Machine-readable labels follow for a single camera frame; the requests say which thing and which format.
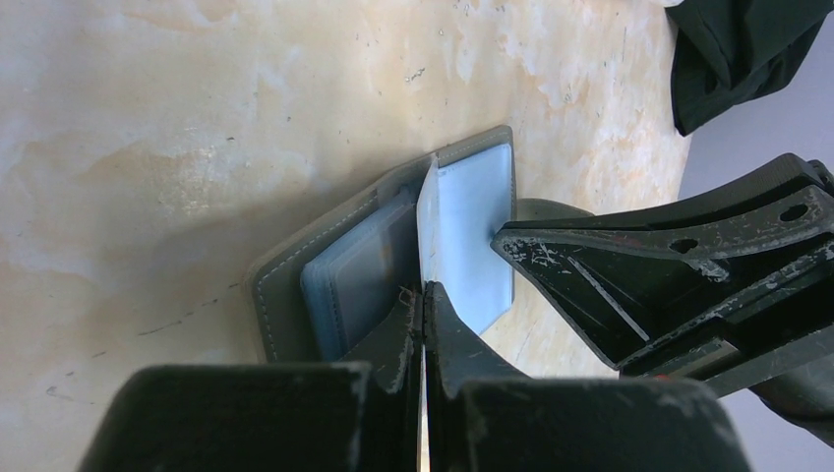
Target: scratch mark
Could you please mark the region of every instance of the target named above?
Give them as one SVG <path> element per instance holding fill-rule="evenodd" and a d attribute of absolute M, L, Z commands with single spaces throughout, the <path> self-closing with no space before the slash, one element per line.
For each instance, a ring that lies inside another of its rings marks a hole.
<path fill-rule="evenodd" d="M 168 327 L 177 326 L 177 325 L 181 325 L 181 324 L 182 324 L 182 320 L 177 320 L 176 322 L 166 324 L 165 326 L 160 326 L 157 329 L 152 329 L 150 331 L 140 332 L 139 334 L 137 334 L 137 336 L 145 336 L 145 335 L 148 335 L 148 334 L 154 334 L 155 332 L 162 331 L 163 329 L 166 329 Z"/>
<path fill-rule="evenodd" d="M 58 393 L 57 390 L 58 390 L 57 386 L 51 386 L 50 388 L 46 389 L 46 394 L 53 397 L 53 398 L 60 398 L 62 400 L 67 400 L 67 401 L 75 401 L 75 398 L 73 398 L 72 396 L 62 395 L 61 393 Z"/>
<path fill-rule="evenodd" d="M 422 77 L 424 72 L 426 72 L 426 68 L 425 68 L 425 67 L 421 67 L 420 69 L 417 69 L 417 72 L 416 72 L 413 76 L 411 76 L 411 77 L 406 77 L 406 78 L 405 78 L 405 81 L 406 81 L 407 83 L 409 83 L 409 82 L 413 81 L 414 79 L 417 79 L 418 77 Z"/>
<path fill-rule="evenodd" d="M 64 395 L 64 394 L 58 393 L 58 387 L 55 386 L 55 385 L 46 389 L 46 396 L 51 396 L 52 398 L 58 398 L 59 400 L 64 400 L 64 401 L 72 401 L 73 403 L 83 403 L 83 404 L 87 404 L 87 405 L 95 405 L 95 403 L 93 403 L 91 401 L 76 400 L 75 398 L 73 398 L 70 395 Z"/>

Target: gray card holder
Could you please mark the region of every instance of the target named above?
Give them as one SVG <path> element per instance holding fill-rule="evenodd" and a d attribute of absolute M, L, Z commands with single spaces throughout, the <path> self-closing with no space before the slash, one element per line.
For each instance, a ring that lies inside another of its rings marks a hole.
<path fill-rule="evenodd" d="M 259 352 L 260 360 L 270 363 L 323 360 L 321 340 L 317 337 L 315 323 L 327 320 L 311 318 L 301 281 L 305 266 L 360 222 L 401 196 L 403 191 L 419 195 L 433 162 L 437 161 L 443 169 L 500 145 L 509 145 L 511 153 L 512 129 L 509 126 L 499 126 L 395 167 L 347 202 L 308 224 L 260 257 L 249 270 L 244 283 L 250 295 L 251 312 L 257 319 L 260 338 L 258 345 L 262 348 Z M 511 217 L 514 217 L 514 155 L 510 162 Z M 347 272 L 341 279 L 349 281 L 349 277 L 344 276 L 347 276 Z M 337 350 L 330 350 L 326 357 L 349 349 L 350 344 L 358 342 L 357 338 L 362 337 L 367 328 L 360 324 L 346 325 L 354 330 L 349 335 L 345 333 L 345 342 Z"/>

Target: black fabric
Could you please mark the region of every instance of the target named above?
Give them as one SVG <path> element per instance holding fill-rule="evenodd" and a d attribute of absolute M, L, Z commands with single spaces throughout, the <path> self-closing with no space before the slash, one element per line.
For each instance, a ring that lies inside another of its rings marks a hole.
<path fill-rule="evenodd" d="M 685 0 L 672 66 L 675 127 L 686 136 L 733 105 L 783 89 L 832 0 Z"/>

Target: white stitching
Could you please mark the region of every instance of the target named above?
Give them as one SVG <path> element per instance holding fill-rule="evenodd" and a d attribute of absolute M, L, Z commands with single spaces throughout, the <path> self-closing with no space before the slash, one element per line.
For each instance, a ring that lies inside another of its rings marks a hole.
<path fill-rule="evenodd" d="M 278 360 L 278 353 L 275 351 L 275 342 L 274 342 L 274 340 L 272 339 L 272 328 L 269 326 L 269 317 L 268 317 L 268 315 L 267 315 L 267 300 L 264 298 L 264 292 L 263 292 L 263 290 L 262 290 L 262 287 L 263 287 L 263 285 L 264 285 L 264 281 L 265 281 L 265 280 L 267 280 L 267 279 L 268 279 L 268 278 L 269 278 L 269 277 L 270 277 L 273 273 L 275 273 L 275 271 L 276 271 L 276 270 L 280 269 L 283 265 L 285 265 L 285 264 L 287 264 L 288 262 L 292 261 L 292 260 L 293 260 L 296 256 L 298 256 L 299 254 L 301 254 L 301 252 L 302 252 L 302 251 L 304 251 L 305 249 L 307 249 L 307 247 L 308 247 L 308 246 L 310 246 L 311 244 L 313 244 L 313 243 L 315 243 L 316 241 L 320 240 L 323 236 L 325 236 L 326 234 L 330 233 L 330 231 L 332 231 L 333 229 L 335 229 L 335 228 L 337 228 L 337 227 L 341 226 L 341 224 L 342 224 L 342 223 L 344 223 L 345 221 L 347 221 L 347 220 L 348 220 L 351 216 L 353 216 L 354 214 L 358 213 L 358 212 L 359 212 L 359 211 L 361 211 L 363 208 L 365 208 L 365 207 L 367 207 L 368 205 L 370 205 L 373 201 L 374 201 L 374 198 L 373 198 L 373 197 L 371 197 L 371 198 L 370 198 L 367 202 L 365 202 L 365 204 L 364 204 L 364 205 L 359 206 L 358 208 L 356 208 L 355 210 L 353 210 L 350 214 L 348 214 L 347 216 L 345 216 L 344 218 L 342 218 L 342 219 L 341 219 L 339 222 L 337 222 L 335 225 L 333 225 L 333 226 L 331 226 L 330 228 L 328 228 L 327 230 L 323 231 L 323 232 L 322 232 L 322 234 L 320 234 L 320 235 L 316 236 L 315 238 L 311 239 L 310 241 L 308 241 L 308 242 L 307 242 L 307 244 L 305 244 L 304 246 L 302 246 L 302 247 L 301 247 L 298 251 L 296 251 L 296 252 L 292 253 L 292 255 L 290 255 L 290 257 L 288 257 L 286 260 L 284 260 L 283 262 L 281 262 L 281 264 L 276 265 L 275 267 L 273 267 L 273 268 L 272 268 L 272 270 L 270 270 L 269 272 L 267 272 L 267 273 L 266 273 L 263 277 L 261 277 L 261 279 L 260 279 L 260 280 L 258 280 L 258 285 L 257 285 L 257 287 L 256 287 L 256 288 L 257 288 L 257 290 L 258 290 L 258 299 L 261 301 L 261 311 L 262 311 L 262 314 L 264 315 L 264 324 L 267 326 L 267 338 L 269 339 L 269 347 L 272 349 L 272 358 L 273 358 L 274 360 L 276 360 L 276 361 Z"/>

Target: wooden table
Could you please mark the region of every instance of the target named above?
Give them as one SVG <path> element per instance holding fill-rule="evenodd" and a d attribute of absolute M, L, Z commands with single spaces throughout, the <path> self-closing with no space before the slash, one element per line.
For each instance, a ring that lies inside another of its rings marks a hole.
<path fill-rule="evenodd" d="M 160 363 L 254 362 L 239 283 L 433 148 L 507 123 L 520 197 L 676 197 L 674 33 L 636 0 L 8 2 L 0 15 L 0 470 L 68 470 Z M 609 375 L 530 285 L 485 335 Z"/>

